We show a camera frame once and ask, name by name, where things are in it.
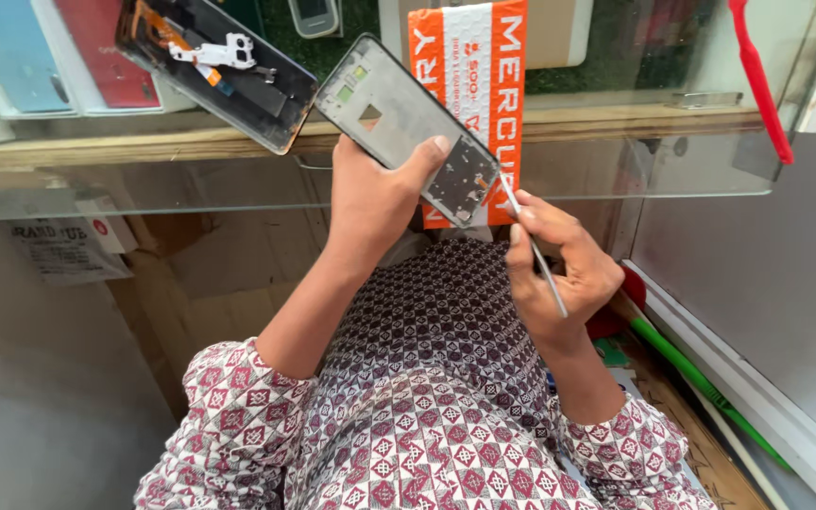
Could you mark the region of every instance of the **shirt sleeve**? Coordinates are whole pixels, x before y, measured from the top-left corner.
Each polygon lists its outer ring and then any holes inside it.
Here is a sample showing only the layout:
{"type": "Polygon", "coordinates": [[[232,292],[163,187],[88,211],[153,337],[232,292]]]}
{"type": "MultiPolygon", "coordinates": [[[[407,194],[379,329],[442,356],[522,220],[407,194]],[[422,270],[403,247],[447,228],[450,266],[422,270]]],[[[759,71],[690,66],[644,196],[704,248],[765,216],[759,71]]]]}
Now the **shirt sleeve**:
{"type": "Polygon", "coordinates": [[[190,411],[141,479],[137,508],[281,508],[277,487],[298,456],[315,379],[278,374],[254,341],[216,344],[190,362],[190,411]]]}
{"type": "Polygon", "coordinates": [[[684,473],[688,439],[644,400],[626,394],[619,413],[596,425],[574,423],[554,404],[562,445],[605,508],[716,508],[684,473]]]}

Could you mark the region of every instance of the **orange packaging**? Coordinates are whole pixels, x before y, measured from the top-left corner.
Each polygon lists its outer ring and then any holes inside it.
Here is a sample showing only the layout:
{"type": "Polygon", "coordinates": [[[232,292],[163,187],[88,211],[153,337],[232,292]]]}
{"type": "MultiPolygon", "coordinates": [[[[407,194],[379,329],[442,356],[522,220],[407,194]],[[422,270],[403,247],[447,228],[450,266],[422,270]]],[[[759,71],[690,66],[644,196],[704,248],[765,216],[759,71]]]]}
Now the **orange packaging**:
{"type": "MultiPolygon", "coordinates": [[[[518,189],[527,0],[422,9],[408,15],[411,71],[424,87],[490,152],[518,189]]],[[[474,225],[505,225],[512,219],[497,181],[474,217],[474,225]]],[[[425,229],[451,224],[424,206],[425,229]]]]}

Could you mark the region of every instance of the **red spudger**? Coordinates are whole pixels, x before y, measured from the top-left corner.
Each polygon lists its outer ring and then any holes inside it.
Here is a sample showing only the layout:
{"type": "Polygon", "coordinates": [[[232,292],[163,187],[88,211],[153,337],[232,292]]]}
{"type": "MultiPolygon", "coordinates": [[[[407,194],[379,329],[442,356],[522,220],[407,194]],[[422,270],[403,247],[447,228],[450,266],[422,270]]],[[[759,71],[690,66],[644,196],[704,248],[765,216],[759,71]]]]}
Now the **red spudger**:
{"type": "Polygon", "coordinates": [[[735,37],[739,40],[739,55],[742,57],[742,66],[745,68],[745,75],[748,76],[748,83],[754,93],[754,100],[761,110],[761,118],[764,119],[764,126],[770,134],[770,141],[776,148],[776,153],[780,156],[783,164],[792,164],[792,147],[789,146],[789,139],[782,130],[780,116],[776,112],[774,97],[770,94],[770,85],[767,84],[767,76],[764,72],[764,65],[761,64],[761,54],[748,37],[748,25],[745,23],[745,5],[748,0],[729,0],[729,9],[732,10],[732,19],[735,20],[735,37]]]}

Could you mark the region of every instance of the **wooden shelf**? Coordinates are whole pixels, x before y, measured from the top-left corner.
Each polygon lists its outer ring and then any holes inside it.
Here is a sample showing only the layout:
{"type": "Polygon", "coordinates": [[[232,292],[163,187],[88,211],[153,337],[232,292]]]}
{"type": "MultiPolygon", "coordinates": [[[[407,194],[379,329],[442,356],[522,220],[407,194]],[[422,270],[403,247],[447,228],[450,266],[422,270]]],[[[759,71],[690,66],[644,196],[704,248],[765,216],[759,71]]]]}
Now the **wooden shelf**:
{"type": "MultiPolygon", "coordinates": [[[[663,104],[527,110],[526,144],[661,138],[738,133],[764,129],[753,108],[680,110],[663,104]]],[[[331,152],[338,130],[329,122],[308,122],[291,153],[331,152]]],[[[13,142],[0,145],[0,169],[107,163],[139,163],[254,158],[273,155],[233,128],[167,134],[137,134],[13,142]]]]}

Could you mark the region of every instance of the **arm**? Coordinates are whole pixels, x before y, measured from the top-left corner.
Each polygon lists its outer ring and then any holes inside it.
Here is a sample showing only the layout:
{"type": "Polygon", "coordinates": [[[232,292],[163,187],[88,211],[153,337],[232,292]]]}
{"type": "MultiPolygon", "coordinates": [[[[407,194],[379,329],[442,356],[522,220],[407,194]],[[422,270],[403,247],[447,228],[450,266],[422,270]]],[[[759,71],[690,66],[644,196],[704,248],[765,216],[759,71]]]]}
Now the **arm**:
{"type": "Polygon", "coordinates": [[[448,152],[449,141],[437,136],[418,145],[398,170],[386,170],[346,135],[339,138],[329,240],[256,341],[266,363],[289,377],[314,374],[346,307],[402,235],[425,180],[448,152]]]}
{"type": "Polygon", "coordinates": [[[346,136],[333,152],[332,225],[319,259],[258,339],[211,346],[183,378],[190,411],[134,494],[138,508],[281,507],[300,452],[311,378],[357,289],[414,214],[449,143],[386,170],[346,136]]]}
{"type": "Polygon", "coordinates": [[[585,322],[616,292],[624,273],[578,220],[518,192],[506,264],[518,315],[556,380],[552,406],[572,463],[606,508],[714,508],[690,487],[688,441],[662,413],[623,393],[603,365],[585,322]],[[547,282],[533,270],[528,232],[559,247],[566,276],[551,275],[569,310],[562,319],[547,282]]]}

